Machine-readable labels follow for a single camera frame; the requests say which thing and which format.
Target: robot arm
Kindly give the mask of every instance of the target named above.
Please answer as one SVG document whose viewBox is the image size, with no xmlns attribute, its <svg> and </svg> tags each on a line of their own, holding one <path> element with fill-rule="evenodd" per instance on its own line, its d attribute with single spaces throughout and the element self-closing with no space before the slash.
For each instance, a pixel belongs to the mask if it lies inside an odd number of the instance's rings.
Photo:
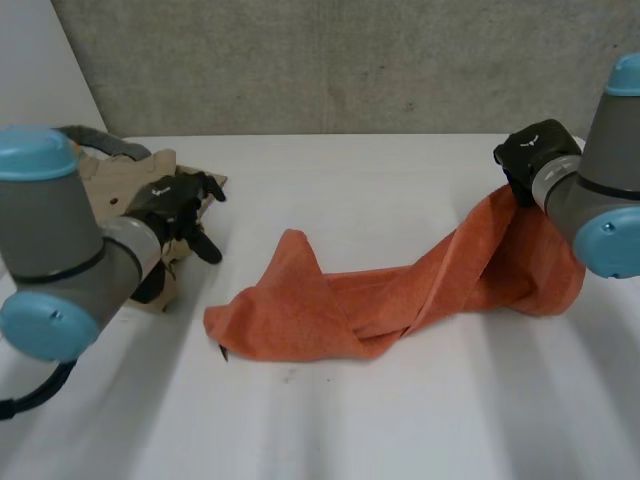
<svg viewBox="0 0 640 480">
<path fill-rule="evenodd" d="M 640 54 L 614 66 L 584 153 L 555 120 L 494 151 L 520 206 L 537 204 L 589 270 L 640 275 Z"/>
<path fill-rule="evenodd" d="M 43 361 L 75 361 L 152 272 L 164 280 L 164 243 L 185 238 L 206 261 L 222 258 L 196 223 L 205 196 L 224 200 L 213 178 L 164 177 L 98 226 L 76 166 L 59 132 L 0 132 L 0 253 L 17 287 L 0 328 Z"/>
</svg>

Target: white tabletop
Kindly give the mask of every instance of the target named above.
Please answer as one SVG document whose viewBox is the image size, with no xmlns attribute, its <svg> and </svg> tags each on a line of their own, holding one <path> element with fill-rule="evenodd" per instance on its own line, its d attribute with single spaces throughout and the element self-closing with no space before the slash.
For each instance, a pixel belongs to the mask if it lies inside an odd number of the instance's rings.
<svg viewBox="0 0 640 480">
<path fill-rule="evenodd" d="M 121 311 L 58 396 L 0 424 L 0 478 L 640 478 L 631 281 L 588 275 L 557 318 L 457 315 L 372 362 L 227 364 L 205 336 L 204 308 L 253 285 L 286 228 L 327 272 L 414 262 L 505 182 L 502 139 L 136 139 L 229 175 L 204 219 L 225 259 L 188 259 L 169 314 Z M 0 343 L 0 397 L 51 369 Z"/>
</svg>

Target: light blue joint cap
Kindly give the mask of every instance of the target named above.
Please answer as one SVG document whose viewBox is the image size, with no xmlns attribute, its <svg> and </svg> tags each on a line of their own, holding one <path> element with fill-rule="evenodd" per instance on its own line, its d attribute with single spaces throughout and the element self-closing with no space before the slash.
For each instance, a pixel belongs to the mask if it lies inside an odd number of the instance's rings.
<svg viewBox="0 0 640 480">
<path fill-rule="evenodd" d="M 640 53 L 630 53 L 618 59 L 605 91 L 615 97 L 640 97 Z"/>
<path fill-rule="evenodd" d="M 75 360 L 100 335 L 82 308 L 35 292 L 18 292 L 4 302 L 0 329 L 16 349 L 45 362 Z"/>
<path fill-rule="evenodd" d="M 573 241 L 578 260 L 604 278 L 640 275 L 640 207 L 625 207 L 592 218 Z"/>
<path fill-rule="evenodd" d="M 62 133 L 42 127 L 0 131 L 0 181 L 34 182 L 73 173 L 78 160 Z"/>
</svg>

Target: concrete wall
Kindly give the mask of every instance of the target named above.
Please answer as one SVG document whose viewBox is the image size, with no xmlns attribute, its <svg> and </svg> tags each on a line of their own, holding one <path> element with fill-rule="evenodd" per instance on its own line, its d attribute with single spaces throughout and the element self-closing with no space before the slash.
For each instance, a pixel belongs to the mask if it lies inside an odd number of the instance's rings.
<svg viewBox="0 0 640 480">
<path fill-rule="evenodd" d="M 123 135 L 585 135 L 638 0 L 54 0 Z"/>
</svg>

